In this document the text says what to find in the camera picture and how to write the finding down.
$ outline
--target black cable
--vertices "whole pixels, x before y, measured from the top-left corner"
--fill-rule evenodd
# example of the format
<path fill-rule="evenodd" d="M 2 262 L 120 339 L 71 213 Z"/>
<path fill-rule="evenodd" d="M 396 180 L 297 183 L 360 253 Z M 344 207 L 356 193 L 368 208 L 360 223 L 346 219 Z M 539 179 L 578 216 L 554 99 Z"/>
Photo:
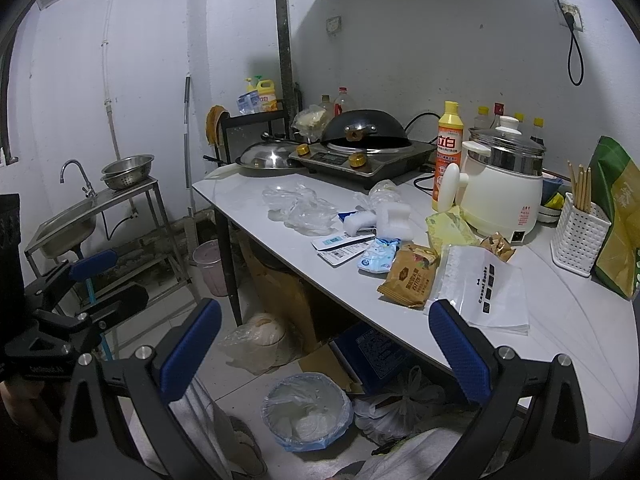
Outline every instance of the black cable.
<path fill-rule="evenodd" d="M 426 193 L 427 195 L 431 195 L 430 191 L 433 191 L 433 187 L 422 187 L 418 186 L 418 182 L 422 182 L 423 180 L 431 180 L 436 174 L 432 174 L 430 176 L 422 176 L 414 179 L 414 186 L 419 189 L 421 192 Z"/>
<path fill-rule="evenodd" d="M 133 215 L 123 218 L 116 224 L 116 227 L 113 228 L 113 231 L 111 231 L 111 234 L 109 234 L 109 230 L 107 229 L 107 219 L 104 217 L 104 211 L 100 211 L 100 214 L 102 215 L 102 223 L 104 224 L 104 234 L 107 236 L 108 242 L 111 241 L 111 238 L 113 238 L 114 232 L 116 232 L 116 229 L 120 226 L 120 224 L 123 224 L 127 220 L 131 220 L 133 218 Z"/>
<path fill-rule="evenodd" d="M 558 3 L 558 8 L 562 12 L 562 4 L 560 0 L 556 0 Z M 571 31 L 571 42 L 569 44 L 569 56 L 566 60 L 566 69 L 569 73 L 569 79 L 574 86 L 580 86 L 582 84 L 582 80 L 584 79 L 584 59 L 582 58 L 582 51 L 580 50 L 580 45 L 578 44 L 578 39 L 575 37 L 574 28 L 575 28 L 575 20 L 574 16 L 570 12 L 564 12 L 562 14 L 564 16 L 564 20 L 566 21 L 566 26 L 569 27 Z M 574 80 L 574 75 L 571 72 L 571 55 L 574 52 L 574 43 L 575 49 L 578 51 L 578 57 L 580 58 L 580 79 L 576 82 Z"/>
<path fill-rule="evenodd" d="M 432 115 L 434 117 L 440 118 L 440 116 L 438 114 L 434 113 L 434 112 L 423 112 L 421 114 L 416 115 L 413 119 L 411 119 L 409 121 L 409 124 L 407 124 L 407 126 L 404 127 L 404 130 L 407 131 L 409 129 L 409 126 L 414 124 L 415 121 L 417 121 L 421 117 L 424 117 L 425 115 Z M 438 138 L 438 136 L 433 137 L 433 139 L 431 139 L 429 142 L 427 142 L 427 144 L 433 144 L 437 138 Z"/>

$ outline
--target green snack bag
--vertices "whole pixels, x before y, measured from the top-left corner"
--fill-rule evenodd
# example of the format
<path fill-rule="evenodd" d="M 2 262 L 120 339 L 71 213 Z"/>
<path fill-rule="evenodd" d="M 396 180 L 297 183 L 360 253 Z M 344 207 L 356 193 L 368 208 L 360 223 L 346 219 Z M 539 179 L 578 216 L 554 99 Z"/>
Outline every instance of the green snack bag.
<path fill-rule="evenodd" d="M 631 299 L 640 284 L 640 170 L 610 137 L 600 137 L 589 166 L 591 199 L 611 222 L 594 272 L 604 285 Z"/>

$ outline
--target blue clamp pad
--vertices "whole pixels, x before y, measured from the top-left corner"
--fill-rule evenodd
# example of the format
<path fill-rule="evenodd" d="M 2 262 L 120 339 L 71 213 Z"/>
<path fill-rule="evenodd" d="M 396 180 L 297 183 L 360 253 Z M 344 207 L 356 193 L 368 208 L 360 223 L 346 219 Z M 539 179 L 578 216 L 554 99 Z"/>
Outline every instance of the blue clamp pad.
<path fill-rule="evenodd" d="M 484 406 L 491 396 L 490 370 L 442 303 L 443 300 L 438 300 L 429 309 L 431 334 L 447 358 L 466 398 Z"/>
<path fill-rule="evenodd" d="M 181 326 L 169 330 L 156 348 L 161 359 L 159 392 L 166 404 L 182 398 L 222 326 L 220 304 L 215 300 L 200 304 L 204 301 L 208 303 L 196 307 Z M 168 347 L 172 350 L 164 357 Z"/>
<path fill-rule="evenodd" d="M 118 255 L 113 249 L 102 251 L 88 258 L 76 261 L 71 265 L 69 277 L 76 282 L 84 282 L 96 274 L 114 267 L 118 261 Z"/>

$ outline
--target screw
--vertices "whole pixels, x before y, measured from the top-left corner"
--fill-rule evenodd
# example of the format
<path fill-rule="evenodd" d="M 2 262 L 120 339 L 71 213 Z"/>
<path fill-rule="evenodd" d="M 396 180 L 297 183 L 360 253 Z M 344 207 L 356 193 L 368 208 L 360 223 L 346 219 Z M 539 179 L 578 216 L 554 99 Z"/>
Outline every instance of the screw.
<path fill-rule="evenodd" d="M 558 354 L 558 362 L 560 366 L 568 366 L 571 364 L 571 358 L 567 354 Z"/>
<path fill-rule="evenodd" d="M 151 346 L 141 346 L 136 350 L 136 357 L 138 359 L 149 359 L 151 354 L 154 352 L 154 349 Z"/>
<path fill-rule="evenodd" d="M 498 348 L 498 355 L 503 358 L 505 361 L 510 361 L 516 355 L 516 352 L 513 351 L 513 348 L 510 346 L 501 346 Z"/>
<path fill-rule="evenodd" d="M 94 360 L 94 357 L 91 354 L 82 354 L 78 358 L 78 364 L 80 366 L 87 366 L 93 360 Z"/>

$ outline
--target trash can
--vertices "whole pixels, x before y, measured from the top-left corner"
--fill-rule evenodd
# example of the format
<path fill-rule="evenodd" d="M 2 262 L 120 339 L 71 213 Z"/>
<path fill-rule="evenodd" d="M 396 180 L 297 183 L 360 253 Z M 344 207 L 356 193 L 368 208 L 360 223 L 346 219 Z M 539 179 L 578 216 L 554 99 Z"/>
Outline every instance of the trash can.
<path fill-rule="evenodd" d="M 218 241 L 210 240 L 199 245 L 193 251 L 193 261 L 200 269 L 202 279 L 207 284 L 209 291 L 218 298 L 228 296 Z"/>

